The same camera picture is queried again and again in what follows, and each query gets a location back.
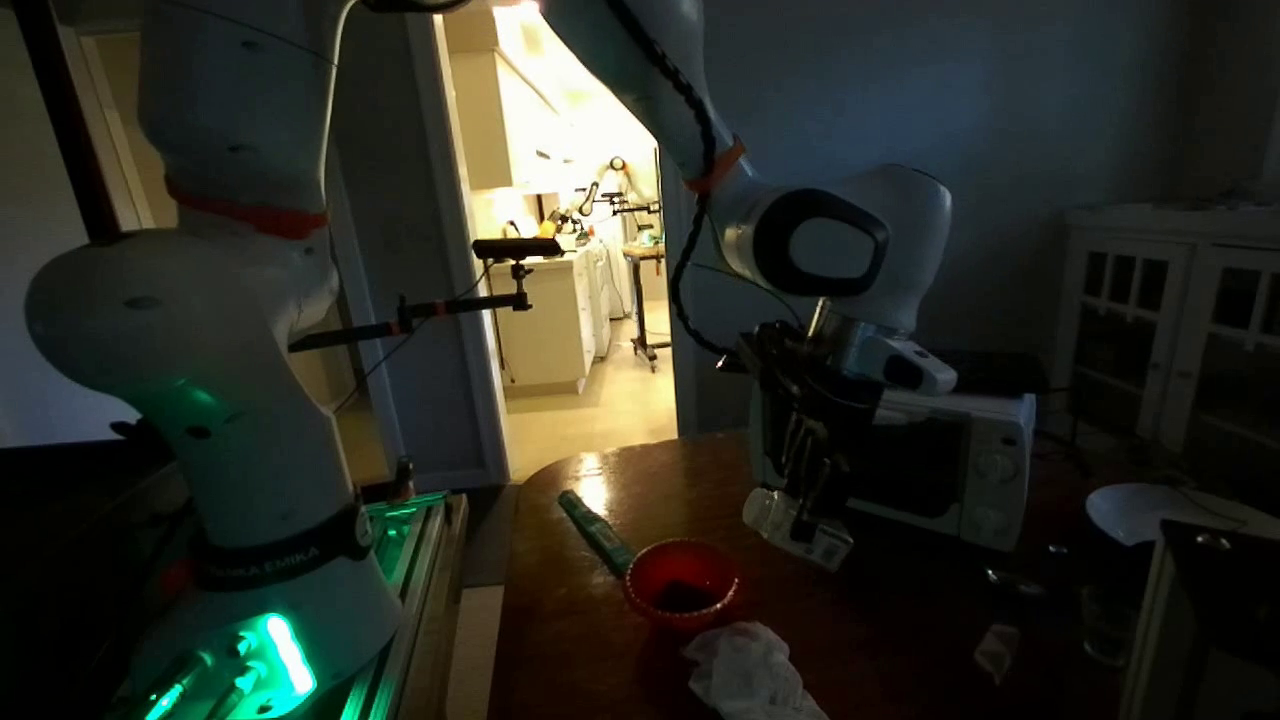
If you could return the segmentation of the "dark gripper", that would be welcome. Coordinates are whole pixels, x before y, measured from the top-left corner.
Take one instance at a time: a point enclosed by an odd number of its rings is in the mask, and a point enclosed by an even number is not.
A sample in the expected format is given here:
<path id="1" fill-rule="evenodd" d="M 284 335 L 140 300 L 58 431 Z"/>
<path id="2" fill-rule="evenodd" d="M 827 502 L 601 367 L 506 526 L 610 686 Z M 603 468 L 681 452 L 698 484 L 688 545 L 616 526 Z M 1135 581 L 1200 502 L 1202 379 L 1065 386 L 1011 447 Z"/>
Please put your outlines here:
<path id="1" fill-rule="evenodd" d="M 840 512 L 885 389 L 868 377 L 840 377 L 799 329 L 779 319 L 753 329 L 745 351 L 754 379 L 754 481 L 813 517 Z"/>

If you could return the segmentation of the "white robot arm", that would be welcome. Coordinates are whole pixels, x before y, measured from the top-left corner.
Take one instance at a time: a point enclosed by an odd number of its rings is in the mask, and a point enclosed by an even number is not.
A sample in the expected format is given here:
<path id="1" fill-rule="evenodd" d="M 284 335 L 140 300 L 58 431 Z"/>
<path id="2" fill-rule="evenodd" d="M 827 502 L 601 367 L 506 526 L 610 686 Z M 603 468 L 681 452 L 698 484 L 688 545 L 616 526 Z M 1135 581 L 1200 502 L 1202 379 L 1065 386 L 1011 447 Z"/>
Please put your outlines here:
<path id="1" fill-rule="evenodd" d="M 324 164 L 348 16 L 460 5 L 143 0 L 140 126 L 179 221 L 70 248 L 22 297 L 34 349 L 134 410 L 196 508 L 196 593 L 134 654 L 125 720 L 284 720 L 401 638 L 370 517 L 289 355 L 336 297 Z M 878 164 L 763 185 L 705 86 L 705 0 L 541 0 L 541 16 L 673 151 L 690 229 L 727 270 L 817 306 L 813 389 L 955 386 L 917 344 L 952 225 L 942 182 Z"/>

